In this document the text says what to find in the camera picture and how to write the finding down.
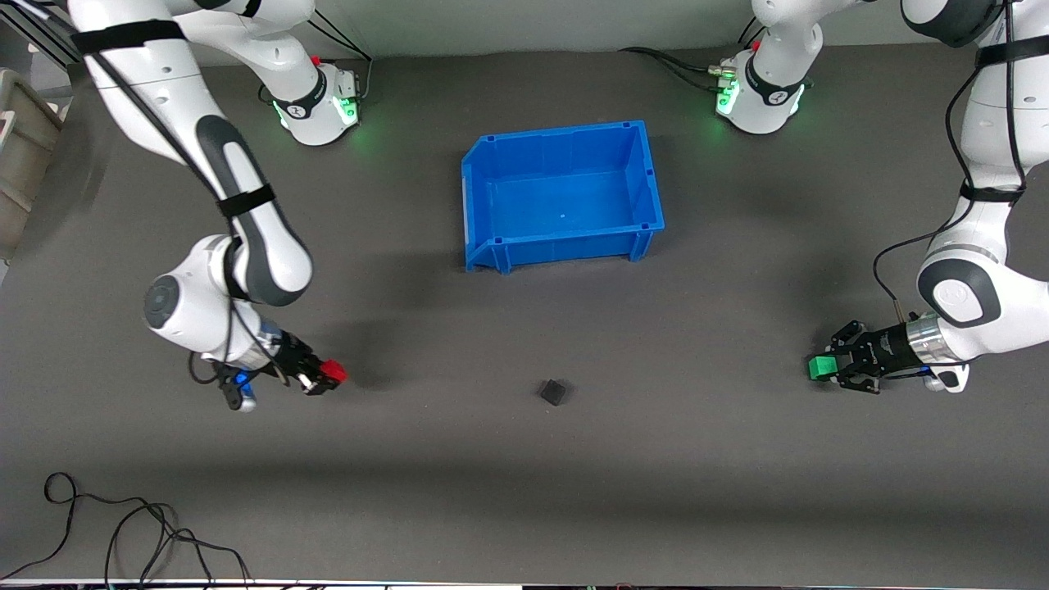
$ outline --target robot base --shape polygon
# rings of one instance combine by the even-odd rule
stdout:
[[[753,55],[753,50],[746,49],[735,57],[722,60],[721,65],[735,72],[743,72],[747,61]],[[714,112],[728,119],[742,131],[765,135],[779,130],[787,120],[797,112],[798,101],[804,92],[802,84],[798,91],[793,97],[787,98],[783,104],[769,106],[765,104],[762,94],[750,87],[745,76],[733,76],[718,94]]]
[[[317,69],[327,79],[327,90],[308,117],[296,119],[285,113],[276,102],[273,103],[280,124],[292,132],[296,141],[307,146],[330,144],[360,122],[357,75],[330,64],[321,64]]]

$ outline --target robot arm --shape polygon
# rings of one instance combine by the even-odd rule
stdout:
[[[146,295],[147,323],[159,336],[213,362],[213,380],[218,380],[231,408],[254,408],[250,381],[260,373],[294,378],[306,394],[321,394],[345,379],[342,367],[321,362],[309,346],[259,316],[250,302],[295,301],[309,285],[313,262],[243,138],[204,84],[189,44],[172,20],[171,8],[186,4],[69,2],[80,30],[73,39],[117,125],[142,147],[179,164],[192,163],[234,234],[204,238],[181,265],[154,280]],[[147,103],[183,151],[125,94],[99,55]]]
[[[768,30],[754,47],[723,60],[718,114],[748,133],[778,130],[797,111],[805,77],[823,47],[819,21],[874,0],[751,0]]]
[[[935,313],[872,333],[850,323],[832,339],[830,354],[810,363],[814,379],[876,393],[880,377],[918,370],[929,388],[957,393],[966,385],[967,361],[1049,341],[1049,283],[1008,268],[1005,239],[1027,171],[1049,160],[1042,132],[1049,126],[1049,37],[1042,37],[1049,3],[1009,9],[1011,19],[994,0],[903,1],[904,18],[919,33],[951,46],[978,39],[981,47],[961,135],[968,177],[918,275],[918,291]],[[1016,101],[1011,109],[1009,93]]]
[[[240,132],[211,98],[189,44],[162,0],[71,0],[69,15],[85,48],[106,57],[152,106],[186,148],[219,199],[241,241],[233,274],[252,300],[286,305],[306,290],[313,275],[309,253],[299,239],[255,162]],[[123,46],[128,39],[174,36]],[[185,164],[99,64],[87,56],[88,70],[110,113],[140,146]]]
[[[265,84],[282,125],[300,143],[329,144],[358,123],[357,78],[315,63],[287,30],[314,14],[314,0],[227,0],[208,10],[193,3],[174,18],[186,38],[229,54]]]

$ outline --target dark gray tabletop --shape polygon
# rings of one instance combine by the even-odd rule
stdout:
[[[848,320],[894,321],[870,260],[952,210],[943,109],[970,67],[933,45],[829,48],[796,119],[756,138],[641,56],[388,60],[363,125],[323,148],[280,128],[249,70],[210,70],[316,260],[311,291],[264,313],[355,379],[319,399],[260,383],[247,416],[141,317],[221,218],[81,84],[0,288],[0,569],[57,543],[64,509],[40,488],[65,469],[173,504],[258,577],[1049,586],[1044,349],[981,360],[956,396],[848,393],[804,367]],[[477,136],[630,119],[667,220],[645,260],[464,272]],[[1010,226],[1035,276],[1046,191],[1033,174]],[[884,264],[915,309],[920,257]],[[550,378],[566,405],[536,397]],[[123,512],[84,505],[24,575],[100,576]],[[154,535],[128,528],[119,574]],[[163,575],[199,573],[183,548]]]

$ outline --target cable connector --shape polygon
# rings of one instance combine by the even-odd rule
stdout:
[[[708,65],[707,73],[719,78],[735,80],[735,67],[730,65]]]

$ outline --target blue plastic bin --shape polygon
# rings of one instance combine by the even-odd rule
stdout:
[[[466,269],[627,255],[663,229],[641,121],[488,135],[463,159]]]

